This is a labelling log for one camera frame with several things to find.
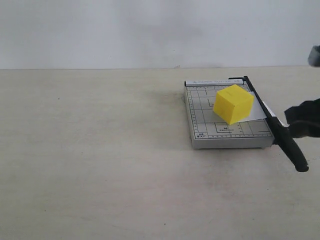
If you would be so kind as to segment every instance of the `table surface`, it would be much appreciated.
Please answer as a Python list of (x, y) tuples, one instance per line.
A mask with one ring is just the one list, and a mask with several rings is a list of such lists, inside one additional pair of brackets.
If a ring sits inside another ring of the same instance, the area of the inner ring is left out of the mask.
[(193, 150), (185, 80), (248, 75), (284, 110), (320, 96), (311, 67), (1, 70), (1, 240), (318, 240), (320, 150)]

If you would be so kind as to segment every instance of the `yellow cube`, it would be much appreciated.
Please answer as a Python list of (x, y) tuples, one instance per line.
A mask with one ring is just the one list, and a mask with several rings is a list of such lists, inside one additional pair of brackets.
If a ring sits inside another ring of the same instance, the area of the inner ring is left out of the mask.
[(253, 104), (253, 95), (238, 85), (232, 85), (216, 93), (213, 111), (231, 125), (248, 117)]

